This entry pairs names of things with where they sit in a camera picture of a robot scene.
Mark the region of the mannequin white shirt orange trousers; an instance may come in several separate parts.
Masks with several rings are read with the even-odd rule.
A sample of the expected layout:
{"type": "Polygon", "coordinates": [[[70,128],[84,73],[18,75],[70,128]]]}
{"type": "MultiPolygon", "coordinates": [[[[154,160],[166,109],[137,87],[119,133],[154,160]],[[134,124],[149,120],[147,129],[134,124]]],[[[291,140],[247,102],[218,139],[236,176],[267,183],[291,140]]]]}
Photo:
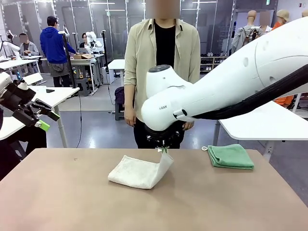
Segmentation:
{"type": "Polygon", "coordinates": [[[280,106],[283,106],[284,108],[287,108],[291,104],[293,98],[294,98],[294,95],[280,97],[280,98],[275,99],[274,102],[279,104],[280,106]]]}

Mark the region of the small white standing desk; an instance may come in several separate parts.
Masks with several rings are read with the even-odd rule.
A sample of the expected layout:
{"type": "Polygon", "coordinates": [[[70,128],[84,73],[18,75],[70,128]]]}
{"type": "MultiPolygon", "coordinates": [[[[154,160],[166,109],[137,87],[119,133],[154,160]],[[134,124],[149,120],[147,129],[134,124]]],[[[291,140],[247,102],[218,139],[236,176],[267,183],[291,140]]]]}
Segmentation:
{"type": "Polygon", "coordinates": [[[109,71],[115,72],[118,70],[120,72],[121,86],[124,86],[124,72],[125,72],[125,60],[124,59],[114,59],[108,65],[109,71]]]}

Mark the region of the mannequin in grey shirt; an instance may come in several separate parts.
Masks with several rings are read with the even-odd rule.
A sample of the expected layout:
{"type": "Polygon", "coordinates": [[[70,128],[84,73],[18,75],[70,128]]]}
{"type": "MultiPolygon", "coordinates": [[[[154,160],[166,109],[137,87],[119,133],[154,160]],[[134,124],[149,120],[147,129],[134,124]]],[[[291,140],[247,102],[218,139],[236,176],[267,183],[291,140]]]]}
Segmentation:
{"type": "Polygon", "coordinates": [[[247,25],[238,28],[236,31],[233,41],[231,43],[231,53],[235,53],[237,50],[242,48],[249,42],[264,35],[264,32],[260,26],[255,26],[254,21],[257,16],[255,10],[251,10],[247,15],[247,25]]]}

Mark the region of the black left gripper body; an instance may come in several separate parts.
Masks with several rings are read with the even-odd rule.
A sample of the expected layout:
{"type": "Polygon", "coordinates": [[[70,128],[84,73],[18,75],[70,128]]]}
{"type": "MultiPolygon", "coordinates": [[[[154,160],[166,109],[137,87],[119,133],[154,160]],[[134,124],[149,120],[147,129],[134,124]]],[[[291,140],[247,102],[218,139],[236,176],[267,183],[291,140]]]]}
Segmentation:
{"type": "Polygon", "coordinates": [[[31,99],[36,94],[33,90],[21,90],[17,82],[8,84],[0,93],[0,104],[9,109],[12,116],[26,125],[34,126],[34,120],[38,119],[38,109],[34,108],[34,101],[31,99]]]}

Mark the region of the cardboard box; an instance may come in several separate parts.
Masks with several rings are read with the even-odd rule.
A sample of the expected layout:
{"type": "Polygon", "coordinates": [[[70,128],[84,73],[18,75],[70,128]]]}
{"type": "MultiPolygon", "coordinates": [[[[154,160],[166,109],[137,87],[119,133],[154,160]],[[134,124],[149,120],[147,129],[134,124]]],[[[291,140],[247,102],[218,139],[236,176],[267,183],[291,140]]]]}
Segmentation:
{"type": "Polygon", "coordinates": [[[92,54],[74,54],[74,60],[85,60],[85,59],[92,59],[94,56],[92,54]]]}

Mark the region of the seated person in grey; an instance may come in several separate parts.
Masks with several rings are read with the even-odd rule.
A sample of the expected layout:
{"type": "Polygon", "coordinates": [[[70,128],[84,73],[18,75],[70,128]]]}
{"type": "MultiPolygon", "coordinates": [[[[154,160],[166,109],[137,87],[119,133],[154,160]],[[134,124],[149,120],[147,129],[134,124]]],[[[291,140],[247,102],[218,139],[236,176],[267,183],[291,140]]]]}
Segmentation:
{"type": "Polygon", "coordinates": [[[39,51],[36,45],[31,42],[26,33],[19,35],[20,39],[20,55],[21,56],[39,56],[39,51]]]}

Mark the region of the white shoe rack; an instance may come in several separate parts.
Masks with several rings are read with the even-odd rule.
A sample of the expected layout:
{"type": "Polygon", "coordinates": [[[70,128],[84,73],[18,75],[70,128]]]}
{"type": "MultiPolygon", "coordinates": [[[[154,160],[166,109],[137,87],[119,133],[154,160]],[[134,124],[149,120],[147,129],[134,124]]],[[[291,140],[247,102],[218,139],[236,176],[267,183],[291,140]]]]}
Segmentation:
{"type": "Polygon", "coordinates": [[[206,74],[220,65],[227,56],[201,56],[200,73],[206,74]]]}

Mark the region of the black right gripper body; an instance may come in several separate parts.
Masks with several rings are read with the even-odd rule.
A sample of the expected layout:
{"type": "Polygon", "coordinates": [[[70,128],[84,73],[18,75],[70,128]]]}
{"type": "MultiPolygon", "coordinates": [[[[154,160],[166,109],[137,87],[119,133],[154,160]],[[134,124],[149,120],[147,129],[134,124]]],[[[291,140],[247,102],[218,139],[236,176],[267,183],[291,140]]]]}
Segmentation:
{"type": "Polygon", "coordinates": [[[165,141],[168,147],[180,144],[183,140],[183,122],[174,122],[168,128],[163,131],[155,131],[150,129],[147,125],[144,125],[145,131],[147,132],[147,141],[156,144],[165,141]]]}

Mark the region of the long white work tables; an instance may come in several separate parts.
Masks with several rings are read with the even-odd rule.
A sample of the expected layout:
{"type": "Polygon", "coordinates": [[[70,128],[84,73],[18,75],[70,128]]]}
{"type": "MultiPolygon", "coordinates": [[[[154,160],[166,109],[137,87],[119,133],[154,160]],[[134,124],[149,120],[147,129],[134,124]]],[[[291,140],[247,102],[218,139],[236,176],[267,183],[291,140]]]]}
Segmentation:
{"type": "Polygon", "coordinates": [[[13,71],[16,71],[19,73],[19,76],[25,80],[25,82],[28,85],[33,85],[33,84],[42,84],[44,83],[43,77],[40,73],[39,65],[38,65],[38,60],[36,59],[18,59],[18,60],[9,60],[0,63],[0,69],[2,69],[5,72],[9,72],[10,75],[13,75],[13,71]],[[38,72],[29,74],[29,72],[22,72],[22,69],[26,68],[32,68],[31,64],[36,65],[38,72]]]}

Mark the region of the white side table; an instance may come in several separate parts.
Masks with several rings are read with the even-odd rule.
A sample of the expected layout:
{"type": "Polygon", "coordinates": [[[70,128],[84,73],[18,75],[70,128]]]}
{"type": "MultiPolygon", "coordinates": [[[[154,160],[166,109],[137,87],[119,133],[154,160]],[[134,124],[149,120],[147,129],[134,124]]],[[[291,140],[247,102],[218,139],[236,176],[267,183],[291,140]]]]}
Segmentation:
{"type": "MultiPolygon", "coordinates": [[[[55,88],[55,87],[46,87],[46,86],[29,86],[33,91],[36,92],[36,95],[34,97],[34,100],[36,98],[44,101],[48,105],[50,105],[56,114],[60,115],[59,111],[59,104],[66,100],[68,97],[74,95],[79,91],[79,88],[67,88],[67,87],[61,87],[61,88],[55,88]],[[46,89],[52,89],[55,90],[52,93],[46,93],[46,89]]],[[[0,129],[0,141],[8,138],[21,128],[23,128],[25,125],[15,119],[14,117],[4,117],[3,118],[3,125],[0,129]]]]}
{"type": "Polygon", "coordinates": [[[263,156],[267,161],[279,141],[308,141],[308,121],[273,101],[244,115],[217,119],[214,146],[218,144],[220,127],[238,141],[265,141],[263,156]]]}

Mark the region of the grey step stool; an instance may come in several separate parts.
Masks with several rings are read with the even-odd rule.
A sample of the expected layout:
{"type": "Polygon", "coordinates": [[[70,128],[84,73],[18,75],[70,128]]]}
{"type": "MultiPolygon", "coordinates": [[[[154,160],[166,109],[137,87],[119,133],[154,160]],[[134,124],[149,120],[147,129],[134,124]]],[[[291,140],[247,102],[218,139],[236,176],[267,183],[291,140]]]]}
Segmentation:
{"type": "Polygon", "coordinates": [[[87,97],[90,95],[90,85],[87,78],[79,78],[75,79],[75,84],[77,87],[79,87],[79,94],[81,96],[87,97]]]}

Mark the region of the person's right forearm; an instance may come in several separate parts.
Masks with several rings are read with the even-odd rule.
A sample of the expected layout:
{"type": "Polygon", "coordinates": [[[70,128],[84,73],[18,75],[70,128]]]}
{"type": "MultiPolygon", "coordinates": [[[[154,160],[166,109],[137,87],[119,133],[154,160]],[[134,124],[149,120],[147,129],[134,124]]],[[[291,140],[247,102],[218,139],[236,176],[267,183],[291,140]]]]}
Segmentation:
{"type": "Polygon", "coordinates": [[[125,108],[133,108],[134,104],[134,94],[135,94],[135,85],[125,85],[124,86],[124,94],[125,94],[125,108]]]}

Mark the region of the black backpack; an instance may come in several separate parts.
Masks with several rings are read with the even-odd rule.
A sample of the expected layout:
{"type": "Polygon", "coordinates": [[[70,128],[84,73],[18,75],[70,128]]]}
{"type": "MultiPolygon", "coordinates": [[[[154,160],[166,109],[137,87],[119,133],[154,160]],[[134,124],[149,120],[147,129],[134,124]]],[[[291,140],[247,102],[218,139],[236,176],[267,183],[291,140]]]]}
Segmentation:
{"type": "Polygon", "coordinates": [[[115,90],[115,103],[123,105],[125,103],[124,87],[118,87],[115,90]]]}

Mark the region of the black tripod pole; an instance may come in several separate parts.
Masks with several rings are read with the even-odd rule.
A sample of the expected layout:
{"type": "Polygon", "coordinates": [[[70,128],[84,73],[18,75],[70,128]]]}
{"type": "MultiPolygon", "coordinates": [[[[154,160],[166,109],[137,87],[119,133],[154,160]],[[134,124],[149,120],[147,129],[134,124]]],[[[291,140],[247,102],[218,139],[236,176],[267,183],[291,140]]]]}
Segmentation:
{"type": "Polygon", "coordinates": [[[104,66],[106,68],[106,71],[109,71],[108,59],[107,59],[107,50],[106,50],[106,43],[105,43],[105,32],[106,32],[106,30],[101,31],[101,36],[102,36],[102,39],[103,39],[104,58],[105,58],[105,65],[104,66]]]}
{"type": "Polygon", "coordinates": [[[68,37],[69,36],[70,36],[70,34],[68,32],[66,24],[64,24],[63,30],[62,30],[62,37],[63,37],[63,41],[64,41],[64,48],[65,48],[66,59],[67,59],[67,63],[68,63],[68,70],[69,70],[69,75],[70,75],[70,79],[71,79],[73,88],[76,88],[75,79],[74,79],[74,72],[73,72],[72,65],[71,65],[70,51],[68,50],[68,37]]]}

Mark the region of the white terry towel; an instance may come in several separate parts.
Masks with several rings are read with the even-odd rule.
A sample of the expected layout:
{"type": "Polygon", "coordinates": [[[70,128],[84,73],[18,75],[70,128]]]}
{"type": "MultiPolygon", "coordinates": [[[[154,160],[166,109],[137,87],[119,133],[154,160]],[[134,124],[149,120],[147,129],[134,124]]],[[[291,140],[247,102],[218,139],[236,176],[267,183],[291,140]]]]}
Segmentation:
{"type": "Polygon", "coordinates": [[[168,153],[157,151],[161,153],[159,163],[124,155],[117,166],[109,173],[108,180],[132,188],[152,189],[163,178],[174,162],[168,153]]]}

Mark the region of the mannequin in orange jacket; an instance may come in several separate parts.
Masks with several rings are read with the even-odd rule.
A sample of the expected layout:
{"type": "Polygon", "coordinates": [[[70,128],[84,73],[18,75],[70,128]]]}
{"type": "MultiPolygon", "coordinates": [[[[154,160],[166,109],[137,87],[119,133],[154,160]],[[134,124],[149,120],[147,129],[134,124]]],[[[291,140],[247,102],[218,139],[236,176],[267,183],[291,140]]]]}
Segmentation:
{"type": "Polygon", "coordinates": [[[279,10],[276,13],[276,23],[272,30],[286,24],[289,21],[289,12],[287,10],[279,10]]]}

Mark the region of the green terry towel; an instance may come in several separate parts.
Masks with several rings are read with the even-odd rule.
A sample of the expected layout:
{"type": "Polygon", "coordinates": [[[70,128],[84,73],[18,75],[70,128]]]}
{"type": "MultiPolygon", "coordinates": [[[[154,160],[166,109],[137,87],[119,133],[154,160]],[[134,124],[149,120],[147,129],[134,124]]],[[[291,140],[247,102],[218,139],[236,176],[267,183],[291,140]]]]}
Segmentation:
{"type": "Polygon", "coordinates": [[[203,146],[214,167],[253,170],[255,165],[248,152],[239,144],[227,146],[203,146]]]}

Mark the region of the person in beige shirt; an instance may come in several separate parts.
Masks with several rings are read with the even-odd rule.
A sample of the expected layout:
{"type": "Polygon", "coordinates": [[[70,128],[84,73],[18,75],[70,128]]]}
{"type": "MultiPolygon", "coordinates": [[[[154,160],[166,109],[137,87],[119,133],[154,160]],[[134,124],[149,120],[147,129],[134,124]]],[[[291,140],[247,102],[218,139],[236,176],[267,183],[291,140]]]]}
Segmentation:
{"type": "Polygon", "coordinates": [[[149,18],[130,28],[125,53],[124,85],[135,85],[134,138],[139,149],[154,149],[147,141],[141,106],[147,99],[146,74],[167,64],[184,80],[200,79],[200,37],[197,29],[180,20],[180,0],[145,0],[149,18]]]}

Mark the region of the person in blue hoodie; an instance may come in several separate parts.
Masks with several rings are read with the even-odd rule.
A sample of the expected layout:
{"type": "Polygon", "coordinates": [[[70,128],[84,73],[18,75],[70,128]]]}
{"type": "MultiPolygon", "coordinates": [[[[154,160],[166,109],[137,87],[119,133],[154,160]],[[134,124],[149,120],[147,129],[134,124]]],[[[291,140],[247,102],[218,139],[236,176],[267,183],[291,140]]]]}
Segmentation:
{"type": "Polygon", "coordinates": [[[66,51],[75,54],[76,51],[67,45],[64,47],[63,36],[57,28],[58,21],[54,16],[47,17],[47,27],[40,34],[40,46],[47,58],[51,77],[55,87],[69,87],[70,75],[66,51]]]}

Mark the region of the black step stool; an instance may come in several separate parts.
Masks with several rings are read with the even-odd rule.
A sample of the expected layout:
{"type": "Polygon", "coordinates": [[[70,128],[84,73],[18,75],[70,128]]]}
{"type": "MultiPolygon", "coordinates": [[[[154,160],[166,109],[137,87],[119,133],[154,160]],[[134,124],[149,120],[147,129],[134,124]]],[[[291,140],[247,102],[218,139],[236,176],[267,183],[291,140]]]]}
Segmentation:
{"type": "Polygon", "coordinates": [[[124,119],[124,107],[122,104],[115,104],[115,120],[123,120],[124,119]]]}

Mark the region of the white desk with box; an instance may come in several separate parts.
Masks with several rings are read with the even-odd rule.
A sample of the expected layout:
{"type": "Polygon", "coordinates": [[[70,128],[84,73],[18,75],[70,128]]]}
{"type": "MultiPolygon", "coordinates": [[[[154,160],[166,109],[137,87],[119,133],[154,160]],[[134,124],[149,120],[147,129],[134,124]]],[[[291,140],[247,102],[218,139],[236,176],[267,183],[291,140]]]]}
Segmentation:
{"type": "Polygon", "coordinates": [[[73,57],[71,58],[71,65],[72,66],[88,66],[90,69],[90,78],[91,81],[89,83],[91,93],[93,95],[96,93],[100,85],[102,84],[100,81],[100,77],[98,74],[98,63],[97,59],[94,56],[92,59],[85,59],[85,60],[74,60],[73,57]]]}

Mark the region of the person's right hand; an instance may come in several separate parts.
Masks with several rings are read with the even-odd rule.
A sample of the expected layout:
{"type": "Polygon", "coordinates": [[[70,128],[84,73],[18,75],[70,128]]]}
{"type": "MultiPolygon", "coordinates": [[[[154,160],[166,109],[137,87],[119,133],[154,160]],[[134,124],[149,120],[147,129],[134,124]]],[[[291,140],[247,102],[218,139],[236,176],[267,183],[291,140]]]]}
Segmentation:
{"type": "Polygon", "coordinates": [[[125,119],[125,122],[129,126],[131,126],[131,127],[135,126],[135,124],[136,124],[136,114],[135,114],[134,108],[132,106],[125,106],[124,119],[125,119]]]}

